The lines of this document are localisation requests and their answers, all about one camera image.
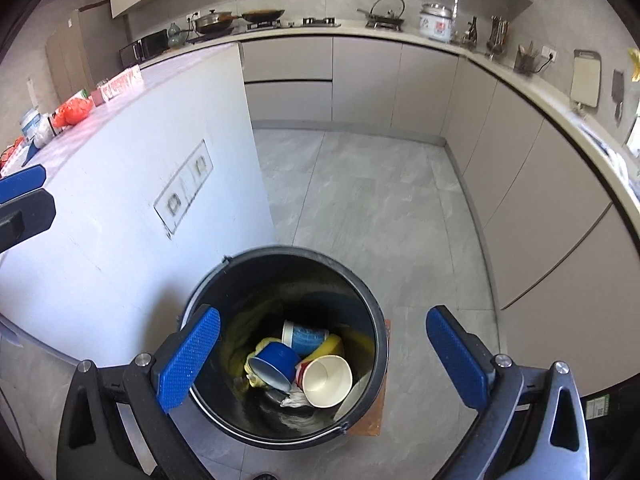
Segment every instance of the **microwave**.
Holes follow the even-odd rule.
[[[164,29],[129,43],[120,50],[123,68],[129,68],[153,57],[160,56],[169,48],[168,40],[169,36],[166,29]]]

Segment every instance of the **black bucket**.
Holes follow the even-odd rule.
[[[226,258],[193,293],[182,326],[204,304],[220,313],[220,339],[190,393],[220,430],[240,442],[266,449],[316,446],[344,434],[376,399],[388,361],[384,317],[362,280],[335,260],[284,246]],[[280,337],[286,319],[342,337],[353,384],[360,381],[362,388],[345,414],[339,405],[281,408],[265,390],[249,386],[247,355],[261,339]]]

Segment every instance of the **green and white label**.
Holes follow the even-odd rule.
[[[584,407],[584,420],[591,420],[609,413],[609,394],[597,399],[587,400]]]

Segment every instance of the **metal screw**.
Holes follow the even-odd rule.
[[[508,355],[498,354],[495,357],[495,363],[500,368],[509,368],[513,364],[513,361],[511,360],[511,358]]]
[[[151,362],[151,355],[147,353],[138,354],[135,361],[138,366],[147,366]]]
[[[89,371],[89,368],[91,368],[91,361],[89,360],[80,361],[78,363],[78,371],[82,372],[83,374],[87,373]]]
[[[564,361],[556,361],[556,371],[559,374],[565,375],[569,373],[569,365]]]

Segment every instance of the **rice cooker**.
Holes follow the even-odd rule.
[[[430,40],[449,43],[452,33],[452,10],[441,4],[423,4],[420,34]]]

